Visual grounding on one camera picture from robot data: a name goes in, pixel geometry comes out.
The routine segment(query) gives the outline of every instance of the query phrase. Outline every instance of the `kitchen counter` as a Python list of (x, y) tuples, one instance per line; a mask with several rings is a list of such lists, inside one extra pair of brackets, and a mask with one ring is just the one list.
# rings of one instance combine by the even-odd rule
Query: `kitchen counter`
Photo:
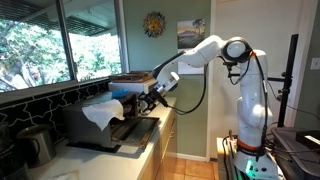
[[(176, 98), (166, 97), (174, 106)], [(141, 148), (121, 146), (117, 153), (106, 153), (66, 146), (68, 140), (56, 145), (56, 157), (49, 163), (31, 169), (34, 180), (135, 180), (139, 179), (148, 158), (163, 131), (171, 108), (158, 105), (148, 117), (160, 118), (158, 127), (143, 151)]]

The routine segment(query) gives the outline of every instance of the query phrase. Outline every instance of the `cabinet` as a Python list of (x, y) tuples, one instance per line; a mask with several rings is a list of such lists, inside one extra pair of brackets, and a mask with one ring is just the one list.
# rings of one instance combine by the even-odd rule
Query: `cabinet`
[(177, 123), (176, 113), (171, 110), (160, 138), (153, 152), (146, 162), (146, 168), (141, 176), (142, 180), (170, 180), (173, 179), (177, 154)]

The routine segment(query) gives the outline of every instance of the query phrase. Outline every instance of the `floor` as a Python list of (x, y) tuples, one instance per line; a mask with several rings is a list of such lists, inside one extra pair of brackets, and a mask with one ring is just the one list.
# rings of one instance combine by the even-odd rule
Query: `floor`
[(218, 180), (218, 162), (177, 159), (174, 180)]

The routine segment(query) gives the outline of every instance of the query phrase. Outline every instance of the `sun decoration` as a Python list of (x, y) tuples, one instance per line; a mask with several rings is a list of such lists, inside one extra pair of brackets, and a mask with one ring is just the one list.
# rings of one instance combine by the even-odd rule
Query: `sun decoration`
[(148, 37), (161, 36), (166, 28), (166, 21), (160, 12), (148, 13), (143, 20), (144, 33)]

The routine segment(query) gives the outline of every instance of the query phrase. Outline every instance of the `dark tile backsplash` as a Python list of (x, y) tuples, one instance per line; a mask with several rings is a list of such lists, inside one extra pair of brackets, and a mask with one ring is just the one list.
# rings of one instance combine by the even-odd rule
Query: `dark tile backsplash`
[(105, 91), (107, 80), (0, 104), (0, 122), (9, 123), (11, 139), (26, 127), (48, 124), (52, 139), (57, 142), (66, 136), (62, 108)]

